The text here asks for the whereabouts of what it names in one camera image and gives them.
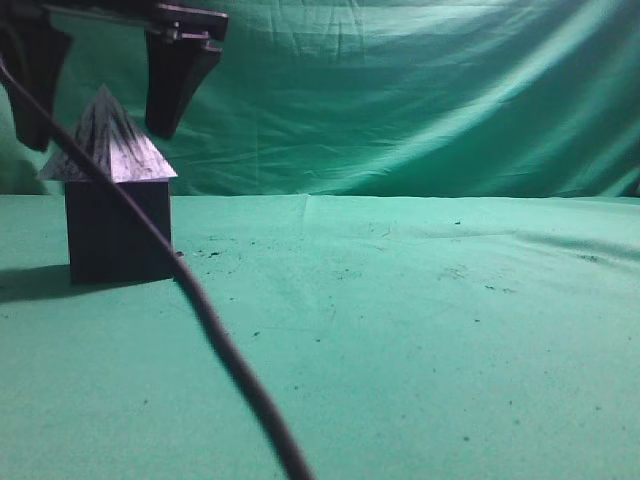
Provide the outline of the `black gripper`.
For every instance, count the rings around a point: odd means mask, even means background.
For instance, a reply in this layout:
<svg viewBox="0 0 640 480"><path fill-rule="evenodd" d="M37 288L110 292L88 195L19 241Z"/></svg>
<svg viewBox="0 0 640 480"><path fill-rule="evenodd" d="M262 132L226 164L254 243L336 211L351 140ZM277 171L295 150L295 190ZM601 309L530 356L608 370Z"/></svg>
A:
<svg viewBox="0 0 640 480"><path fill-rule="evenodd" d="M76 16L151 30L176 28L225 39L229 16L187 1L2 1L1 57L11 76L51 114L60 74L72 37L56 29L53 14ZM209 40L187 38L169 42L146 32L148 88L145 124L153 134L171 139L192 97L218 65L222 50ZM8 95L17 139L44 152L51 135L19 97Z"/></svg>

